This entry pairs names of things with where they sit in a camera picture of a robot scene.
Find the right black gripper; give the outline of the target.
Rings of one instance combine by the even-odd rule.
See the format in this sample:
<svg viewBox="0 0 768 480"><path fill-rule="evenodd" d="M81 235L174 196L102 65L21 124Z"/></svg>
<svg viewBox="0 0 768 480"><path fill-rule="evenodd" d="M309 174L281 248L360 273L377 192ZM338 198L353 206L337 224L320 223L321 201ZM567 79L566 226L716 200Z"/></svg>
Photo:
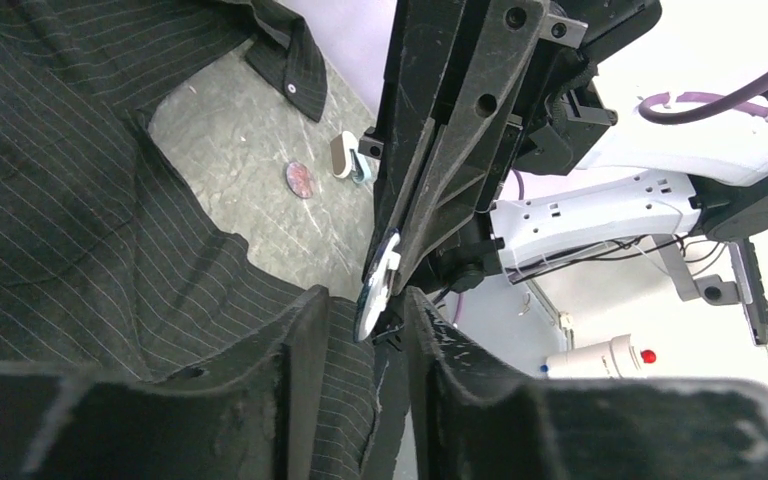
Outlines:
<svg viewBox="0 0 768 480"><path fill-rule="evenodd" d="M617 122L593 84L599 63L661 13L657 1L398 2L372 135L383 153L370 243L400 233L394 294L471 219L489 173L495 201L510 171L579 164Z"/></svg>

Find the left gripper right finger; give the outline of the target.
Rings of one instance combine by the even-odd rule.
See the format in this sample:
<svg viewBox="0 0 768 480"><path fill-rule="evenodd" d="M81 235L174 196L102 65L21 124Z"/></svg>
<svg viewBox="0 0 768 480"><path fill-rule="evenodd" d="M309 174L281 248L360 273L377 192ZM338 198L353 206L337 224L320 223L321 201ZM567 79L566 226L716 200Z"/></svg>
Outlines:
<svg viewBox="0 0 768 480"><path fill-rule="evenodd" d="M768 388L722 379L542 380L402 294L422 479L768 479Z"/></svg>

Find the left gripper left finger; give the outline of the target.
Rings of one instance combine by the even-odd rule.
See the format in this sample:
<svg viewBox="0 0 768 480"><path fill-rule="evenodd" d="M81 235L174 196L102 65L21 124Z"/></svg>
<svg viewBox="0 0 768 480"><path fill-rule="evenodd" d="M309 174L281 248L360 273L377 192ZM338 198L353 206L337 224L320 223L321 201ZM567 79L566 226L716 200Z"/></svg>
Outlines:
<svg viewBox="0 0 768 480"><path fill-rule="evenodd" d="M0 479L305 479L330 297L313 287L271 322L162 382L0 362Z"/></svg>

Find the white round badge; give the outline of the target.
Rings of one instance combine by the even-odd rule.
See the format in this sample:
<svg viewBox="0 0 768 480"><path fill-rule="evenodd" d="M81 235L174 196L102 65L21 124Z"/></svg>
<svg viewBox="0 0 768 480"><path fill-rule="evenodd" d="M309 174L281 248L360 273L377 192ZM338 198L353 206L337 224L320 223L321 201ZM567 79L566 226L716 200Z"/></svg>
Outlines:
<svg viewBox="0 0 768 480"><path fill-rule="evenodd" d="M394 275L401 261L401 254L396 251L400 241L400 232L396 228L389 229L368 266L356 302L354 318L356 342L370 337L391 297Z"/></svg>

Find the black pinstriped shirt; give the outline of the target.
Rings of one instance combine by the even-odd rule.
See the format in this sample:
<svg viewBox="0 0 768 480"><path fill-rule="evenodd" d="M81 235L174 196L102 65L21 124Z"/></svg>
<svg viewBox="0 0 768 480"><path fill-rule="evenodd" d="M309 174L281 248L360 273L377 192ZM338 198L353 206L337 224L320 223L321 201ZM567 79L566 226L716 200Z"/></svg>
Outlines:
<svg viewBox="0 0 768 480"><path fill-rule="evenodd" d="M149 132L158 106L240 46L311 120L327 70L280 1L0 1L0 362L157 383L271 322L307 290L253 265ZM310 474L390 479L402 355L353 338L329 293Z"/></svg>

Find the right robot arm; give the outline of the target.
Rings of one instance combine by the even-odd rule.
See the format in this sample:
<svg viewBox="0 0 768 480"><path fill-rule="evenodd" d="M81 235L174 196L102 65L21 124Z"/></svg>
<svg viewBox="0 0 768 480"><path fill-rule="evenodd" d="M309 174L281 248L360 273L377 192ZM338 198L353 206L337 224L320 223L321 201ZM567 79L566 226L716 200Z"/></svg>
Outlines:
<svg viewBox="0 0 768 480"><path fill-rule="evenodd" d="M381 107L360 152L379 164L363 289L461 293L596 261L641 237L739 242L768 229L768 170L644 163L574 192L502 198L511 173L595 164L617 114L598 65L651 30L656 1L402 1Z"/></svg>

